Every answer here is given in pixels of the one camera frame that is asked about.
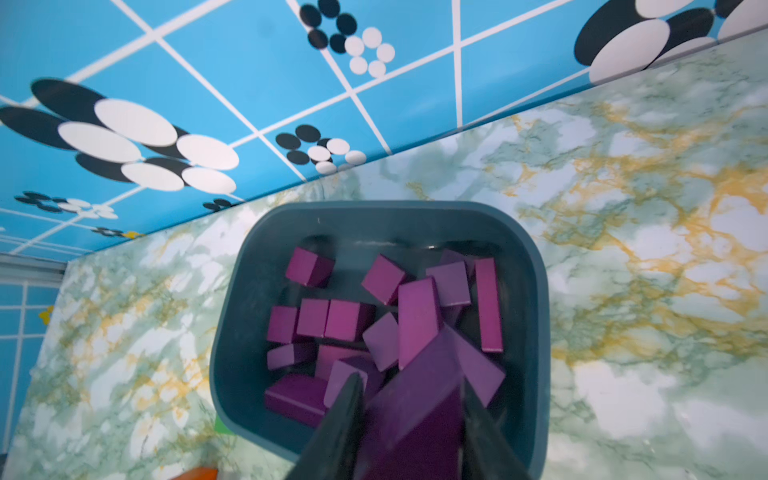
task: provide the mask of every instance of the purple block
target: purple block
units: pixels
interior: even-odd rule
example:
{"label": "purple block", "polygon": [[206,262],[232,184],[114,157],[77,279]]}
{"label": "purple block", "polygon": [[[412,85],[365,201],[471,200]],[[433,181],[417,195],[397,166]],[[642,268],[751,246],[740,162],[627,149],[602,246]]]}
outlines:
{"label": "purple block", "polygon": [[464,306],[444,306],[440,311],[442,312],[442,321],[446,325],[456,326],[458,319],[461,318],[462,312],[464,312]]}
{"label": "purple block", "polygon": [[356,342],[362,332],[373,323],[376,308],[368,303],[331,300],[328,309],[326,337]]}
{"label": "purple block", "polygon": [[408,274],[390,259],[379,255],[362,279],[362,287],[368,290],[384,305],[392,305],[397,300],[397,287],[406,281]]}
{"label": "purple block", "polygon": [[464,262],[433,266],[427,269],[427,276],[435,279],[440,306],[472,304],[472,299],[469,298],[467,266]]}
{"label": "purple block", "polygon": [[478,310],[480,313],[480,343],[482,351],[500,353],[502,343],[502,315],[498,308],[498,284],[496,262],[492,258],[475,261],[478,285]]}
{"label": "purple block", "polygon": [[266,369],[277,370],[314,359],[317,345],[311,342],[278,346],[266,353]]}
{"label": "purple block", "polygon": [[317,428],[326,414],[323,379],[289,373],[264,392],[264,406],[289,419]]}
{"label": "purple block", "polygon": [[395,316],[387,313],[362,333],[373,362],[380,372],[392,368],[398,359],[399,340]]}
{"label": "purple block", "polygon": [[400,369],[404,369],[440,332],[442,316],[435,279],[404,283],[399,293],[398,344]]}
{"label": "purple block", "polygon": [[317,363],[315,364],[315,377],[327,380],[331,376],[331,368],[336,360],[348,359],[352,356],[361,356],[373,361],[371,354],[365,350],[347,349],[342,346],[321,345],[317,350]]}
{"label": "purple block", "polygon": [[303,248],[296,247],[288,263],[286,277],[304,286],[324,287],[335,262]]}
{"label": "purple block", "polygon": [[475,258],[469,255],[461,255],[453,250],[443,250],[438,265],[448,265],[449,263],[464,262],[467,266],[467,276],[472,278],[475,275]]}
{"label": "purple block", "polygon": [[464,338],[461,333],[450,326],[447,326],[445,330],[451,333],[458,364],[462,367],[464,377],[478,394],[482,405],[487,407],[493,400],[493,395],[496,394],[498,387],[504,381],[506,373]]}
{"label": "purple block", "polygon": [[373,398],[379,392],[384,383],[384,374],[377,368],[376,364],[361,356],[353,356],[348,359],[337,360],[331,368],[331,376],[328,379],[328,388],[323,404],[331,408],[339,396],[344,383],[353,373],[360,374],[362,378],[362,392],[366,402]]}
{"label": "purple block", "polygon": [[463,381],[451,333],[441,333],[368,405],[354,480],[456,480]]}
{"label": "purple block", "polygon": [[330,300],[315,298],[301,300],[299,325],[296,328],[296,333],[305,336],[315,336],[320,339],[323,338],[326,332],[326,322],[328,321],[328,305],[330,305]]}
{"label": "purple block", "polygon": [[266,339],[284,344],[300,340],[300,336],[296,333],[298,316],[299,309],[295,306],[273,306],[270,313],[270,326],[266,329]]}

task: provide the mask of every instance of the marble pattern surface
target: marble pattern surface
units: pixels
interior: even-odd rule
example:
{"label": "marble pattern surface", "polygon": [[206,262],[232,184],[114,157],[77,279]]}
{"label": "marble pattern surface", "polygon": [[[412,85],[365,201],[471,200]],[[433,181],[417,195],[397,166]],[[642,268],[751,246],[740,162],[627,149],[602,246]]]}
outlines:
{"label": "marble pattern surface", "polygon": [[768,471],[768,32],[70,264],[4,479],[282,478],[214,433],[237,252],[293,201],[474,200],[519,221],[551,297],[543,478]]}

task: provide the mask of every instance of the white circle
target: white circle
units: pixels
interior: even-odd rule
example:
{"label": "white circle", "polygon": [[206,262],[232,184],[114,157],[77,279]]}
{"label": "white circle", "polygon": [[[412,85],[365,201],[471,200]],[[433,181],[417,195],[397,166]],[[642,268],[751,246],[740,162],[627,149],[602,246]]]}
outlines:
{"label": "white circle", "polygon": [[167,147],[176,142],[176,129],[155,111],[132,101],[104,98],[94,105],[101,123],[140,144]]}
{"label": "white circle", "polygon": [[589,68],[589,81],[604,83],[646,68],[664,49],[670,26],[664,20],[632,25],[609,41]]}
{"label": "white circle", "polygon": [[104,127],[68,121],[58,126],[58,134],[72,147],[92,157],[118,164],[141,159],[139,147]]}
{"label": "white circle", "polygon": [[182,135],[176,142],[176,148],[192,164],[201,167],[232,170],[240,163],[240,158],[232,147],[205,135]]}
{"label": "white circle", "polygon": [[175,192],[184,188],[184,180],[181,180],[181,177],[167,168],[157,165],[137,162],[125,164],[120,167],[120,170],[128,180],[152,190]]}
{"label": "white circle", "polygon": [[352,57],[349,61],[349,69],[353,74],[362,75],[368,71],[368,61],[363,57]]}
{"label": "white circle", "polygon": [[383,77],[386,73],[386,65],[384,65],[383,61],[374,60],[368,65],[368,73],[374,78]]}
{"label": "white circle", "polygon": [[222,174],[218,170],[211,170],[210,168],[185,168],[181,172],[181,176],[193,188],[197,188],[207,194],[226,195],[231,194],[237,188],[235,180],[229,178],[227,174]]}
{"label": "white circle", "polygon": [[720,41],[729,40],[752,30],[768,25],[768,2],[765,0],[744,0],[725,19],[717,33]]}
{"label": "white circle", "polygon": [[332,164],[331,162],[317,162],[317,165],[315,165],[315,170],[317,170],[317,172],[320,174],[330,175],[336,173],[336,165]]}
{"label": "white circle", "polygon": [[309,150],[306,151],[306,154],[309,155],[310,158],[314,161],[326,161],[331,158],[331,153],[328,151],[328,149],[325,147],[320,147],[319,145],[310,147]]}
{"label": "white circle", "polygon": [[349,151],[349,144],[341,138],[331,138],[328,140],[326,148],[334,155],[344,155]]}
{"label": "white circle", "polygon": [[362,43],[360,37],[352,35],[344,41],[344,50],[353,57],[359,57],[366,50],[366,45]]}
{"label": "white circle", "polygon": [[699,37],[694,38],[693,40],[685,41],[675,48],[670,48],[669,51],[664,53],[664,55],[661,55],[659,58],[657,58],[654,61],[654,65],[661,65],[667,63],[668,61],[676,60],[684,55],[694,53],[696,51],[715,45],[716,43],[717,42],[715,39],[711,37]]}
{"label": "white circle", "polygon": [[694,0],[635,0],[634,8],[645,18],[659,18],[675,13]]}
{"label": "white circle", "polygon": [[389,63],[395,58],[395,47],[388,43],[382,43],[376,49],[376,57],[384,63]]}
{"label": "white circle", "polygon": [[382,32],[376,27],[368,27],[362,33],[362,43],[368,48],[376,48],[382,44]]}
{"label": "white circle", "polygon": [[344,155],[344,160],[346,160],[346,163],[352,164],[352,165],[362,165],[368,160],[366,155],[359,150],[353,150],[347,153],[347,155]]}

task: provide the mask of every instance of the plastic bin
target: plastic bin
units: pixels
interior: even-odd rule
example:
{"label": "plastic bin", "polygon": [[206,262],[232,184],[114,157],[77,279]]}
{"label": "plastic bin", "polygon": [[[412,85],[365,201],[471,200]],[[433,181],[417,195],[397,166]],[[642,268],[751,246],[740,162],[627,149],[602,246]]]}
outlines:
{"label": "plastic bin", "polygon": [[[327,288],[306,288],[285,278],[296,246],[336,259]],[[517,222],[472,202],[319,202],[287,204],[264,215],[240,249],[211,354],[210,389],[224,425],[296,461],[313,429],[263,404],[264,390],[284,374],[266,369],[271,307],[298,306],[305,296],[378,303],[360,283],[379,253],[423,276],[443,248],[496,259],[505,352],[492,358],[504,366],[507,378],[488,408],[531,477],[539,478],[549,424],[546,271]],[[473,307],[458,326],[479,345],[476,298],[473,287]],[[377,307],[376,318],[390,310],[396,307]],[[312,372],[307,366],[295,369]]]}

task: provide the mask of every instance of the purple wooden block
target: purple wooden block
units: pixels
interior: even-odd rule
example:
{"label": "purple wooden block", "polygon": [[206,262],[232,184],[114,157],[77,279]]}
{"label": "purple wooden block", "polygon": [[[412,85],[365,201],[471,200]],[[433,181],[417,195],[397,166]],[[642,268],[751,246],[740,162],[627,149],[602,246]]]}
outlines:
{"label": "purple wooden block", "polygon": [[314,359],[316,355],[317,345],[311,342],[278,346],[266,353],[266,369],[282,369],[284,366],[296,365]]}
{"label": "purple wooden block", "polygon": [[361,356],[337,360],[331,369],[326,396],[323,399],[323,404],[326,407],[331,408],[333,406],[344,383],[353,373],[360,374],[360,378],[362,378],[362,392],[366,402],[372,399],[382,388],[384,374],[376,368],[375,363]]}
{"label": "purple wooden block", "polygon": [[376,308],[368,303],[331,300],[328,309],[326,337],[356,342],[362,332],[373,323]]}
{"label": "purple wooden block", "polygon": [[304,286],[324,287],[335,262],[303,248],[296,247],[288,263],[286,277]]}
{"label": "purple wooden block", "polygon": [[458,319],[461,318],[462,312],[464,312],[464,306],[444,306],[440,309],[442,312],[442,319],[446,325],[456,326]]}
{"label": "purple wooden block", "polygon": [[289,373],[264,392],[264,406],[317,428],[326,414],[323,397],[328,383],[323,379]]}
{"label": "purple wooden block", "polygon": [[398,358],[397,322],[395,316],[387,313],[362,333],[373,362],[380,372],[392,368]]}
{"label": "purple wooden block", "polygon": [[469,255],[461,255],[459,252],[445,249],[440,256],[438,265],[448,265],[449,263],[464,262],[467,266],[467,276],[472,278],[475,275],[475,258]]}
{"label": "purple wooden block", "polygon": [[435,279],[430,276],[402,284],[398,295],[398,364],[402,370],[440,332],[442,315]]}
{"label": "purple wooden block", "polygon": [[463,381],[451,334],[441,333],[368,405],[354,480],[456,480]]}
{"label": "purple wooden block", "polygon": [[270,326],[266,329],[266,339],[270,342],[293,343],[300,339],[296,334],[296,318],[299,309],[295,306],[273,306],[270,313]]}
{"label": "purple wooden block", "polygon": [[427,269],[427,276],[435,279],[440,306],[472,304],[472,299],[469,297],[467,266],[464,262],[433,266]]}
{"label": "purple wooden block", "polygon": [[480,343],[483,352],[504,351],[502,342],[502,315],[498,308],[496,262],[492,258],[475,261],[478,284],[478,310],[480,313]]}
{"label": "purple wooden block", "polygon": [[336,360],[348,359],[352,356],[361,356],[373,361],[371,354],[365,350],[347,349],[342,346],[321,345],[317,350],[317,363],[315,364],[315,377],[327,380],[331,376],[331,368]]}
{"label": "purple wooden block", "polygon": [[445,330],[451,333],[458,364],[462,367],[467,382],[478,394],[482,405],[487,407],[493,400],[493,395],[496,394],[498,387],[504,381],[506,373],[483,352],[475,348],[461,333],[450,326],[447,326]]}
{"label": "purple wooden block", "polygon": [[323,338],[326,333],[326,322],[328,321],[328,305],[330,305],[330,300],[316,298],[301,300],[299,325],[296,327],[296,333]]}
{"label": "purple wooden block", "polygon": [[392,305],[397,300],[397,287],[406,281],[408,274],[389,258],[379,255],[362,279],[362,287],[368,290],[384,305]]}

